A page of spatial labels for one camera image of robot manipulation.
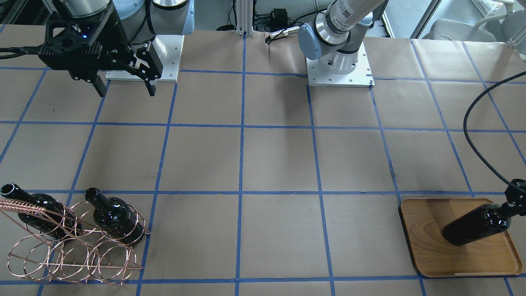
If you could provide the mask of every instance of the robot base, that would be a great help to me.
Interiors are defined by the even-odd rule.
[[[363,43],[358,50],[356,68],[349,74],[331,73],[325,62],[321,60],[313,61],[306,58],[306,61],[311,86],[370,87],[375,85]]]
[[[163,73],[159,82],[177,82],[179,66],[181,64],[181,53],[185,37],[181,35],[157,35],[153,42],[159,58],[163,63]],[[126,71],[109,71],[106,79],[115,81],[143,81],[135,75]]]

